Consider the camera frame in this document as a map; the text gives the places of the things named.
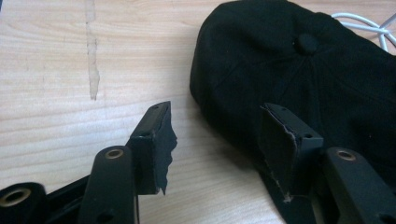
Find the screw hole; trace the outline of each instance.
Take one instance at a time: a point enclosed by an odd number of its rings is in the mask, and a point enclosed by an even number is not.
[[[111,150],[109,150],[107,153],[106,153],[106,155],[105,155],[105,157],[106,157],[106,159],[116,159],[116,158],[118,158],[118,157],[121,157],[123,155],[123,151],[121,150],[121,149],[111,149]]]
[[[105,211],[105,212],[101,213],[97,217],[96,221],[98,223],[107,223],[107,222],[111,221],[113,218],[114,218],[114,212],[113,212],[113,210],[109,210],[109,211]]]
[[[355,161],[356,160],[355,155],[353,155],[347,151],[344,151],[344,150],[338,150],[337,155],[338,155],[338,157],[340,157],[341,159],[343,159],[345,161]]]
[[[304,138],[312,138],[313,136],[312,136],[312,134],[310,134],[310,133],[305,133],[304,134]]]
[[[30,191],[29,189],[24,189],[24,188],[14,189],[0,199],[0,206],[10,207],[18,203],[21,203],[25,199],[27,199],[31,193],[32,191]]]
[[[396,224],[396,218],[390,215],[381,214],[379,215],[379,219],[386,224]]]

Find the black cap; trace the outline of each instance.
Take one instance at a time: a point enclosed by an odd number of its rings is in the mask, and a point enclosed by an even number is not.
[[[396,192],[396,57],[331,16],[282,0],[218,6],[199,33],[190,88],[208,122],[256,158],[261,105],[282,105],[324,147],[359,152]]]

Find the cap seam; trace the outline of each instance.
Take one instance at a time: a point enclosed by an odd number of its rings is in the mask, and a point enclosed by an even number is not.
[[[327,64],[326,61],[320,59],[328,68],[330,68],[330,66]],[[371,94],[367,94],[363,91],[359,91],[358,89],[350,86],[348,83],[346,83],[343,79],[339,78],[338,76],[334,76],[332,73],[330,73],[332,75],[332,77],[334,77],[337,81],[339,81],[341,84],[343,84],[345,87],[348,87],[350,90],[358,93],[358,95],[362,95],[366,98],[368,98],[369,100],[373,101],[374,103],[377,104],[381,104],[381,105],[386,105],[389,106],[388,104],[392,104],[393,107],[396,107],[396,102],[392,102],[391,100],[387,99],[387,98],[383,98],[383,97],[379,97],[376,95],[371,95]]]

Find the wooden table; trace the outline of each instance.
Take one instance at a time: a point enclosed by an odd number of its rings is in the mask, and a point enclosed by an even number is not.
[[[123,145],[149,106],[171,101],[167,194],[139,198],[142,223],[282,223],[257,172],[189,92],[199,28],[221,2],[5,0],[0,189],[34,181],[52,192],[89,174],[98,151]],[[378,23],[396,11],[394,0],[293,2]]]

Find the black plastic part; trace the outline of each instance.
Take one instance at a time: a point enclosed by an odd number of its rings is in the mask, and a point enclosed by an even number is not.
[[[154,105],[132,133],[128,147],[109,147],[97,154],[91,175],[47,197],[36,183],[2,189],[0,200],[4,196],[14,200],[16,196],[7,194],[23,186],[30,188],[31,194],[14,206],[0,206],[0,223],[138,223],[137,194],[165,192],[171,151],[176,145],[170,102]],[[113,149],[122,149],[122,157],[113,158],[117,154],[113,151],[106,158],[106,152]]]
[[[395,195],[359,153],[329,148],[323,172],[340,212],[338,224],[396,223]]]
[[[78,223],[139,223],[132,161],[128,147],[108,147],[96,155]]]
[[[40,184],[20,183],[0,190],[1,223],[44,223],[48,212],[46,191]]]
[[[323,138],[287,108],[272,104],[262,107],[260,148],[285,197],[309,194],[310,168],[322,145]]]
[[[85,176],[61,189],[57,189],[47,195],[50,208],[50,216],[47,224],[75,224],[77,223],[78,210],[89,176]]]
[[[139,195],[165,194],[171,152],[177,138],[171,124],[171,104],[153,105],[134,129],[126,144],[134,153],[136,191]]]

